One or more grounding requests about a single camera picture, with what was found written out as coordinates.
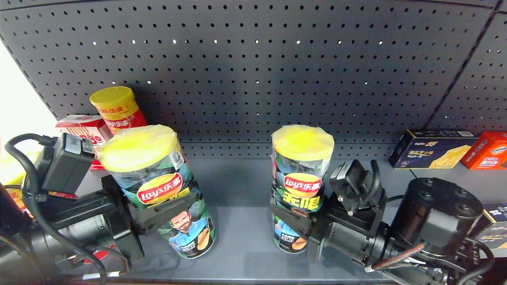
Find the barcode label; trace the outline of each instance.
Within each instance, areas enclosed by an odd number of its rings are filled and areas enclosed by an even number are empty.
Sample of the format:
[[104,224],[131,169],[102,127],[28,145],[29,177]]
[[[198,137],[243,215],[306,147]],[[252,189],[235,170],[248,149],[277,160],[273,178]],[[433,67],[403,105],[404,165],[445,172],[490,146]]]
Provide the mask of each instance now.
[[170,155],[170,158],[171,158],[172,165],[174,166],[174,168],[176,168],[176,170],[178,170],[185,162],[185,160],[183,159],[183,156],[181,155],[181,153],[179,153],[179,151],[173,152]]
[[458,133],[461,136],[474,136],[471,132],[467,132],[467,131],[459,131]]
[[65,151],[74,154],[81,154],[81,138],[69,133],[66,136]]
[[352,166],[352,162],[348,161],[348,162],[345,162],[344,164],[342,164],[341,167],[337,167],[335,172],[336,171],[339,171],[339,172],[336,174],[336,180],[344,179],[347,176],[347,171],[349,170],[349,168],[351,166]]
[[89,140],[89,139],[83,140],[83,151],[85,151],[87,153],[95,154],[95,152],[93,151],[93,144],[92,144],[91,140]]

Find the white wall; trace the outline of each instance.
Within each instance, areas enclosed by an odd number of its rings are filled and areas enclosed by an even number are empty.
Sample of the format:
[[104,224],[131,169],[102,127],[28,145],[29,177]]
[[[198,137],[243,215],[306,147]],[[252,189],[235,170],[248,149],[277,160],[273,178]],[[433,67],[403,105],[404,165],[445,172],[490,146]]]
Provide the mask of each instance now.
[[[56,136],[56,119],[25,78],[4,45],[0,44],[0,155],[9,139],[24,133]],[[20,145],[22,151],[38,149],[37,143]]]

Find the dark blue snack box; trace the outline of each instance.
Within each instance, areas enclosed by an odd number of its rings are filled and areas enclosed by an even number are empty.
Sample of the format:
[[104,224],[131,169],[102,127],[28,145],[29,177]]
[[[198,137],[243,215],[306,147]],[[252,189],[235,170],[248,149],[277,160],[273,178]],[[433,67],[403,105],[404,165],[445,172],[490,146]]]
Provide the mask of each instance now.
[[394,168],[453,168],[476,142],[467,130],[407,129],[388,161]]

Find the lay's chip canister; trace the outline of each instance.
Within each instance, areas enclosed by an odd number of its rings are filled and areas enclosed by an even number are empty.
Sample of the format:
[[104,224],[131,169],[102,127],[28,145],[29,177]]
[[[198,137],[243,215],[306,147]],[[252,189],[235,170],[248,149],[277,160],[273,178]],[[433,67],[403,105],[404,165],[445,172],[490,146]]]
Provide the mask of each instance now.
[[211,248],[215,228],[171,128],[154,125],[121,130],[97,152],[99,161],[137,209],[198,193],[192,206],[167,217],[167,224],[158,232],[183,258],[199,257]]
[[[318,127],[283,126],[273,139],[273,184],[271,202],[292,212],[314,217],[323,203],[323,179],[335,142]],[[307,241],[279,217],[273,215],[273,239],[281,250],[301,253]]]

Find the gray shelf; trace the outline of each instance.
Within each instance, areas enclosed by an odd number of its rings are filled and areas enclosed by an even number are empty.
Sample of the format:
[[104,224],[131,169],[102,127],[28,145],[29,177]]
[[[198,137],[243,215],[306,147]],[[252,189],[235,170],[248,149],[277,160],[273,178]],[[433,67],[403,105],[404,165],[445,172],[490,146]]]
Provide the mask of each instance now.
[[[333,160],[330,170],[340,162],[343,161]],[[381,274],[365,273],[332,249],[315,265],[305,259],[305,254],[289,255],[274,246],[267,207],[272,175],[270,160],[190,159],[189,163],[217,225],[216,244],[202,258],[184,260],[160,236],[141,237],[146,257],[136,262],[125,278],[233,283],[389,282]],[[369,161],[362,164],[370,167]],[[386,161],[379,161],[379,165],[388,196],[404,193],[413,174],[393,169]],[[105,174],[105,171],[89,173],[78,194],[98,189],[98,178]],[[384,221],[391,222],[397,203],[387,207]],[[68,273],[82,274],[91,269],[83,266]]]
[[507,201],[505,170],[469,170],[458,163],[453,169],[412,169],[417,177],[437,177],[456,183],[483,204]]

